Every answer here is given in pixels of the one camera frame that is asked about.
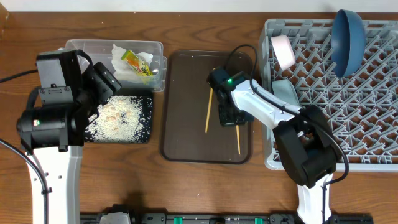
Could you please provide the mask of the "wooden chopstick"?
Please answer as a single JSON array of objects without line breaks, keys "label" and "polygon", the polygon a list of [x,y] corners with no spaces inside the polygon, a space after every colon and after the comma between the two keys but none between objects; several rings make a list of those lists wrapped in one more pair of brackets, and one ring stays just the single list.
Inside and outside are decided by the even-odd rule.
[{"label": "wooden chopstick", "polygon": [[205,133],[208,132],[210,114],[211,114],[212,99],[213,99],[213,88],[210,87],[210,94],[209,94],[209,99],[208,99],[208,108],[207,108],[207,113],[206,113]]},{"label": "wooden chopstick", "polygon": [[236,125],[236,140],[237,140],[237,147],[238,147],[238,155],[241,155],[240,133],[239,133],[239,126],[238,125]]}]

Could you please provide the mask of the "white tissue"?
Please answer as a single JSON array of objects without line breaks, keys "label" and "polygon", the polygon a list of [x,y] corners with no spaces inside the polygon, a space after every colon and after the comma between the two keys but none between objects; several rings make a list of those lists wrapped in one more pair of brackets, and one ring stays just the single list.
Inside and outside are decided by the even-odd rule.
[{"label": "white tissue", "polygon": [[122,47],[113,45],[111,63],[115,69],[114,76],[118,80],[125,80],[135,83],[139,82],[146,83],[149,81],[150,78],[153,78],[155,76],[154,72],[152,72],[153,76],[149,77],[139,76],[133,69],[131,69],[125,62],[123,62],[121,60],[121,57],[126,50],[130,49],[124,49]]}]

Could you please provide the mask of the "yellow green snack wrapper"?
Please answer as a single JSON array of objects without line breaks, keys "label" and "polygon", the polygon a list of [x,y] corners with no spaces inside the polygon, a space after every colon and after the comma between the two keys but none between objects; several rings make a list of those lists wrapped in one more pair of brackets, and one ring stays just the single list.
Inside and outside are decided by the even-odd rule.
[{"label": "yellow green snack wrapper", "polygon": [[152,59],[152,54],[146,52],[139,52],[136,54],[132,50],[126,50],[121,57],[123,62],[125,62],[139,76],[143,77],[153,76],[153,73],[150,70]]}]

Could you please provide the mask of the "light blue bowl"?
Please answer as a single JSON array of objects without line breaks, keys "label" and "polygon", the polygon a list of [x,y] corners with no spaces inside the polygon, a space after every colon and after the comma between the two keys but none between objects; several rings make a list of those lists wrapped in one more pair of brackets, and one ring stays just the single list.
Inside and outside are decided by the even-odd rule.
[{"label": "light blue bowl", "polygon": [[300,102],[293,84],[287,80],[276,80],[272,82],[272,91],[276,97],[290,105],[300,106]]}]

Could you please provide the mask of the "white speckled bowl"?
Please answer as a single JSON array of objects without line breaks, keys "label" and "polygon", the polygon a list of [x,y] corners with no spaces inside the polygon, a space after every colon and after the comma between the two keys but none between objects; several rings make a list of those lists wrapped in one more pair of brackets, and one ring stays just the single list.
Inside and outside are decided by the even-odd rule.
[{"label": "white speckled bowl", "polygon": [[286,35],[271,37],[272,48],[282,71],[290,68],[296,62],[289,38]]}]

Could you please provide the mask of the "dark blue plate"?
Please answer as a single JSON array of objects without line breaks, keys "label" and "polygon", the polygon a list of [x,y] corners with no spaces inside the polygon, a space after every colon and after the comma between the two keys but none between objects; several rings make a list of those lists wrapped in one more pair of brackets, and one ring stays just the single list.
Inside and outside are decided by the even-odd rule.
[{"label": "dark blue plate", "polygon": [[350,76],[360,67],[364,57],[366,35],[362,18],[355,12],[340,9],[331,31],[333,71],[338,78]]}]

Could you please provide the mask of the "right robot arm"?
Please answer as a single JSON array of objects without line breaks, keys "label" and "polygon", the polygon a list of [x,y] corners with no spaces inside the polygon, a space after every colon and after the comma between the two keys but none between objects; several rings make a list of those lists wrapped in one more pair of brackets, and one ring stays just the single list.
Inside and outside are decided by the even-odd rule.
[{"label": "right robot arm", "polygon": [[256,118],[271,129],[282,166],[298,187],[299,218],[304,223],[328,223],[328,189],[343,153],[321,109],[284,102],[244,72],[230,76],[226,70],[213,70],[207,82],[217,95],[222,126]]}]

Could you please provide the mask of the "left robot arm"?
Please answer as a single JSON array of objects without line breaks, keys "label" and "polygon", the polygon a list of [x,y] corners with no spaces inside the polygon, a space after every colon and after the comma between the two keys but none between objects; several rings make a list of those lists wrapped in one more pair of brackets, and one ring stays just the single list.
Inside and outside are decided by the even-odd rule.
[{"label": "left robot arm", "polygon": [[79,223],[80,167],[85,129],[97,107],[121,87],[101,62],[81,70],[74,60],[37,63],[41,107],[17,122],[28,158],[34,223]]}]

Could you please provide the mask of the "grey dishwasher rack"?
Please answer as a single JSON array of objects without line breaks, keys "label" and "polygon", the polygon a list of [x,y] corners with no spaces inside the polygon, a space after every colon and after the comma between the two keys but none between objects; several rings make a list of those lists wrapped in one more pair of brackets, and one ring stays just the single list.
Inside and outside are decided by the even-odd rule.
[{"label": "grey dishwasher rack", "polygon": [[[289,80],[303,107],[318,106],[344,150],[352,172],[397,171],[397,22],[363,22],[361,67],[338,78],[327,19],[269,19],[259,38],[263,87]],[[271,37],[286,35],[296,62],[282,71]]]}]

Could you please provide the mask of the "clear plastic bin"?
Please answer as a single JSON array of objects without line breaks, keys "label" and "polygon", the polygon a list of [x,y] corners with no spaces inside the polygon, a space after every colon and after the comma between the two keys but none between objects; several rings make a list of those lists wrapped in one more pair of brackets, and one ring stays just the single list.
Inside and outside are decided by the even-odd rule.
[{"label": "clear plastic bin", "polygon": [[167,73],[167,58],[163,56],[164,46],[157,41],[141,40],[95,40],[95,39],[72,39],[68,40],[66,50],[82,50],[90,56],[93,63],[102,62],[105,67],[114,75],[115,69],[111,63],[113,45],[130,49],[135,53],[146,52],[153,55],[150,69],[155,76],[146,83],[135,83],[125,80],[117,80],[122,87],[138,89],[148,89],[151,91],[164,91],[165,78]]}]

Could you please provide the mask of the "brown serving tray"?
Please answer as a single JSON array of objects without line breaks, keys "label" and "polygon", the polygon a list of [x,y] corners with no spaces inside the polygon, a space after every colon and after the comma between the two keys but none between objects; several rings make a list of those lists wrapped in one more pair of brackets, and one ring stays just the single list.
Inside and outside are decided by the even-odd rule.
[{"label": "brown serving tray", "polygon": [[250,160],[252,124],[239,126],[241,155],[238,155],[236,127],[220,125],[215,94],[208,132],[205,133],[210,94],[206,79],[214,68],[223,66],[227,56],[227,52],[204,50],[178,50],[172,54],[159,147],[165,159],[236,165]]}]

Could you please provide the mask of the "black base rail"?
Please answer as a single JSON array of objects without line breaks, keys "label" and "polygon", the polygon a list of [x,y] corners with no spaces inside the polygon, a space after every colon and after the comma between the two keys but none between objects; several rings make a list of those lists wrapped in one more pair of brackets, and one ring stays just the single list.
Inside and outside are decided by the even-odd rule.
[{"label": "black base rail", "polygon": [[131,223],[131,224],[294,224],[302,223],[293,213],[270,215],[204,215],[137,213],[125,205],[113,205],[101,213],[81,213],[80,223]]}]

